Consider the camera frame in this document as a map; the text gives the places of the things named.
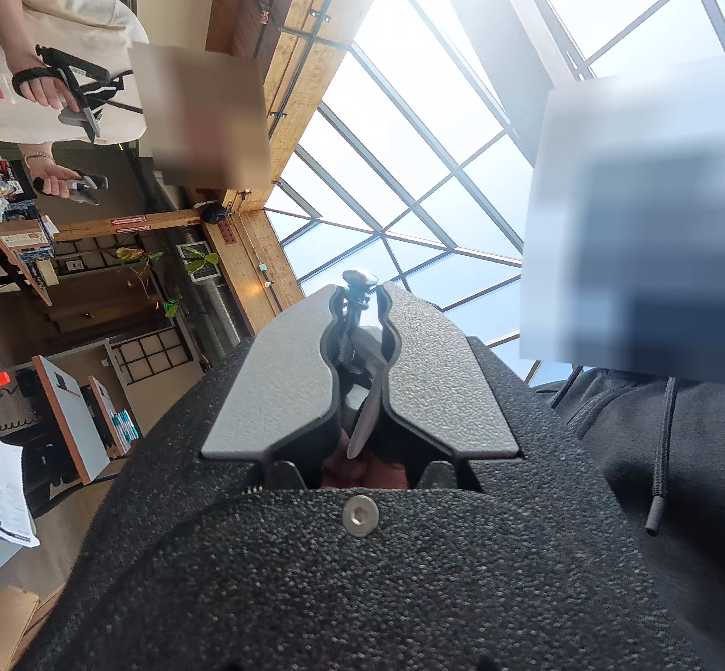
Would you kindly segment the black gridded glass door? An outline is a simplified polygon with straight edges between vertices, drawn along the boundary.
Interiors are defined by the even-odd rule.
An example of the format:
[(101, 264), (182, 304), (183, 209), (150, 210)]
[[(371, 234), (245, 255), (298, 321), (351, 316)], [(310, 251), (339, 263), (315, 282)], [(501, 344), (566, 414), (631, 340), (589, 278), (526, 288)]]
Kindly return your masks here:
[(169, 372), (194, 359), (177, 327), (111, 343), (110, 355), (124, 386)]

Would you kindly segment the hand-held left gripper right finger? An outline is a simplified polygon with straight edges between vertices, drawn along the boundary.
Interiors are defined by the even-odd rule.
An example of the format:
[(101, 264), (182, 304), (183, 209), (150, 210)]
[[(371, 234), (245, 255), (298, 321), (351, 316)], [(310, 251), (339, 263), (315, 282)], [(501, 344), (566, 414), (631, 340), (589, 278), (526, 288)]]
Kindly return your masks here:
[(518, 461), (518, 441), (463, 332), (391, 281), (376, 296), (376, 454), (406, 473), (435, 461), (457, 471), (467, 462)]

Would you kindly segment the grey shelf with books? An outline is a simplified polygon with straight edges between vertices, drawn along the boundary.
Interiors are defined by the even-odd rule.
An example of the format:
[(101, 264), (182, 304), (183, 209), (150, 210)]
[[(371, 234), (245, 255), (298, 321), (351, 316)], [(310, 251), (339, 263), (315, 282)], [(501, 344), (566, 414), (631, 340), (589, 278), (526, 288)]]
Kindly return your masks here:
[(108, 390), (95, 376), (88, 377), (88, 387), (93, 396), (88, 406), (93, 409), (94, 418), (99, 418), (102, 440), (110, 440), (106, 447), (113, 451), (115, 459), (125, 457), (140, 439), (139, 431), (127, 410), (115, 409)]

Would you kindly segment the green leafy plant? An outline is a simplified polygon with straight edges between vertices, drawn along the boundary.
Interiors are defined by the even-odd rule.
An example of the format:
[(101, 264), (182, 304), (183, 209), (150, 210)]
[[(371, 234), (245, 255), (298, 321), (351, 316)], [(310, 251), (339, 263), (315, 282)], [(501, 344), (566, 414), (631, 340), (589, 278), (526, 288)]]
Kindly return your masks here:
[[(119, 247), (115, 251), (113, 265), (121, 269), (128, 269), (139, 280), (147, 298), (154, 302), (156, 309), (163, 309), (164, 316), (168, 320), (176, 317), (182, 298), (179, 290), (176, 291), (176, 297), (172, 299), (153, 299), (147, 286), (147, 278), (151, 273), (151, 265), (164, 257), (163, 251), (149, 252), (141, 248)], [(216, 253), (204, 252), (195, 249), (192, 246), (187, 247), (186, 253), (181, 256), (186, 275), (188, 277), (197, 277), (206, 267), (217, 268), (219, 264), (219, 256)]]

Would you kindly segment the person's black hoodie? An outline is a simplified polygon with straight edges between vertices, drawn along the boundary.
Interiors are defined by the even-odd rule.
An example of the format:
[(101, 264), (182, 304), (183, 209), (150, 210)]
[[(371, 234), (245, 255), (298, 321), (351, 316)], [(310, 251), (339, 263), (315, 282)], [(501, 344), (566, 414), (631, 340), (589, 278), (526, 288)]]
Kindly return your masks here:
[(666, 512), (645, 531), (668, 377), (592, 368), (534, 388), (580, 440), (633, 528), (703, 669), (724, 668), (724, 386), (679, 380)]

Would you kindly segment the black hoodie drawstring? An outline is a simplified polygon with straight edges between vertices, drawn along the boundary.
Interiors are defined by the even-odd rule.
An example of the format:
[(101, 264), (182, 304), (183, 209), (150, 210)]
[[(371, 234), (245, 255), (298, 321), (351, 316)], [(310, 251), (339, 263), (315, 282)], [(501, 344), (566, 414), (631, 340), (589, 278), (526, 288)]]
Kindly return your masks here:
[(653, 466), (652, 501), (649, 507), (648, 518), (645, 523), (645, 531), (652, 537), (659, 535), (666, 512), (671, 436), (678, 393), (679, 379), (677, 377), (669, 377), (666, 383), (663, 414), (657, 438), (656, 459)]

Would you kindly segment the wooden table with boxes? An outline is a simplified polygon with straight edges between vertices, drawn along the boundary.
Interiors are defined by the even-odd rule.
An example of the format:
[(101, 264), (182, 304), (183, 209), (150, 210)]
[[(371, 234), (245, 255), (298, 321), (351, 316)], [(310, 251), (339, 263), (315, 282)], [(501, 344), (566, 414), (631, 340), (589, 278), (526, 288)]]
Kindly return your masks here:
[(48, 287), (58, 283), (52, 266), (56, 228), (35, 204), (38, 195), (19, 160), (1, 159), (1, 288), (37, 295), (52, 306)]

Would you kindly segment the wooden ceiling beam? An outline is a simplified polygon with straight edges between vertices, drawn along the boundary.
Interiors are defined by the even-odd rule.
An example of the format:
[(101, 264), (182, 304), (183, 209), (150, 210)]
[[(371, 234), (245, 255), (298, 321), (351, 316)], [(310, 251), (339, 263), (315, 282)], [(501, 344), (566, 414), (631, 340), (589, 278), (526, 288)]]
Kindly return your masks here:
[(264, 212), (323, 94), (374, 0), (135, 0), (152, 43), (258, 60), (264, 78), (271, 176), (226, 190), (179, 187), (190, 203), (216, 199), (231, 210), (222, 228), (202, 228), (221, 258), (222, 278), (251, 336), (302, 299)]

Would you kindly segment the skylight window frame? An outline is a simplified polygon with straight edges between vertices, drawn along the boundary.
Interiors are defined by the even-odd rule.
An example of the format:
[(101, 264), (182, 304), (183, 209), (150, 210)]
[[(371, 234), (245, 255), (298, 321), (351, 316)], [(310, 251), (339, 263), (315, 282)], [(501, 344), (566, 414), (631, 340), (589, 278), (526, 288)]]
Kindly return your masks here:
[[(723, 0), (528, 0), (575, 80), (723, 56)], [(373, 0), (265, 203), (302, 295), (371, 271), (520, 358), (535, 123), (551, 80), (501, 0)]]

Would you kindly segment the black bolt with washer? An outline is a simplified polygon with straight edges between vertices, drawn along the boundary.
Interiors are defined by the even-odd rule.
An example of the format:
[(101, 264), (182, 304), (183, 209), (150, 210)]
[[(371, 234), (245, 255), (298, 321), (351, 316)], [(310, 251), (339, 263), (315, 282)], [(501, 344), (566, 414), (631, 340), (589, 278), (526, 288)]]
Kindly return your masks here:
[(339, 353), (334, 367), (339, 376), (339, 419), (347, 440), (347, 458), (356, 461), (381, 417), (387, 361), (381, 329), (360, 324), (378, 285), (377, 277), (362, 269), (347, 269), (342, 278)]

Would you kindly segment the silver ventilation duct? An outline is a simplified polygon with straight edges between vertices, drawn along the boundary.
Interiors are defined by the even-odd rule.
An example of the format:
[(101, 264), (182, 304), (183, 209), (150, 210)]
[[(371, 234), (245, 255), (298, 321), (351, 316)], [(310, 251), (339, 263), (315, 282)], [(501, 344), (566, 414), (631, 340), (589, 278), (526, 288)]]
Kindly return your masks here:
[[(176, 251), (182, 262), (182, 253), (186, 253), (189, 246), (200, 251), (214, 253), (206, 241), (179, 243), (176, 245)], [(188, 279), (199, 293), (204, 308), (210, 313), (210, 320), (214, 328), (221, 330), (224, 340), (230, 347), (234, 347), (250, 337), (247, 323), (222, 274), (221, 260), (217, 268), (206, 267), (197, 277), (188, 277)]]

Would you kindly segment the white paper sheet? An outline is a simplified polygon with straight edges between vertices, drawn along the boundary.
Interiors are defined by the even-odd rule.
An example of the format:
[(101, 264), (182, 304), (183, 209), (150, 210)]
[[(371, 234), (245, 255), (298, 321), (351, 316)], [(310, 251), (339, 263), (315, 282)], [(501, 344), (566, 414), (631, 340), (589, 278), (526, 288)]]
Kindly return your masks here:
[(23, 449), (1, 442), (1, 539), (17, 546), (40, 545), (23, 486)]

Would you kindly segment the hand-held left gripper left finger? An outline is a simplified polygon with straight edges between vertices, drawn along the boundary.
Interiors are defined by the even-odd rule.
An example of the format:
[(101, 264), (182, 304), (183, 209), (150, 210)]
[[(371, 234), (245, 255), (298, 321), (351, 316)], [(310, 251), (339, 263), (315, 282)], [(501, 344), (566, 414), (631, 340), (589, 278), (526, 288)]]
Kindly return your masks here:
[(259, 332), (204, 441), (205, 459), (321, 469), (341, 434), (343, 303), (341, 286), (324, 286)]

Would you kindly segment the grey board with wooden edge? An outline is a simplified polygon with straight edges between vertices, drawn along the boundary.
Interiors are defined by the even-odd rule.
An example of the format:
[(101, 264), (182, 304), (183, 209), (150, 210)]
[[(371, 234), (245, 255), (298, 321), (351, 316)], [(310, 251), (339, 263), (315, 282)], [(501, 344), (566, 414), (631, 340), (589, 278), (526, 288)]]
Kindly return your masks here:
[(66, 442), (83, 485), (90, 485), (110, 463), (76, 379), (47, 358), (36, 355), (32, 365)]

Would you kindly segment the flat cardboard box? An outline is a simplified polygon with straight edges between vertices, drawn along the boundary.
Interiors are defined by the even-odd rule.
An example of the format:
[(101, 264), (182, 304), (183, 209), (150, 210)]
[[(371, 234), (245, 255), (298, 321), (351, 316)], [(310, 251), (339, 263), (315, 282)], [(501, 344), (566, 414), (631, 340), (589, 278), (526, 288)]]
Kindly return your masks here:
[(24, 652), (40, 598), (13, 585), (1, 591), (1, 670), (12, 669)]

